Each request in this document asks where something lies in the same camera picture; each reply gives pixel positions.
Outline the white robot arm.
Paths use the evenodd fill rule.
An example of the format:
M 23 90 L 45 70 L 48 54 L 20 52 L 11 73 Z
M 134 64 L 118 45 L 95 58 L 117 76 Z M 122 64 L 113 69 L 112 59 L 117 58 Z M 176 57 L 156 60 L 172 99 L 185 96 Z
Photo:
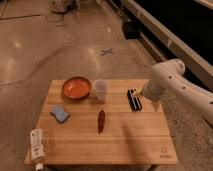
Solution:
M 166 90 L 172 91 L 199 110 L 213 126 L 213 93 L 185 79 L 185 69 L 184 62 L 179 59 L 153 65 L 151 78 L 143 86 L 141 94 L 151 101 L 159 101 Z

